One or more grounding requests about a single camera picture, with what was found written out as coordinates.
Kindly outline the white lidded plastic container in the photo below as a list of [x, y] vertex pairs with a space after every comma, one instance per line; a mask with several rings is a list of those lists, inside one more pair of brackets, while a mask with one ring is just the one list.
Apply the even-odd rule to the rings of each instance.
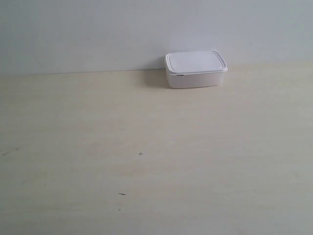
[[174, 89], [218, 86], [228, 71], [224, 59], [210, 50], [169, 53], [165, 69], [169, 86]]

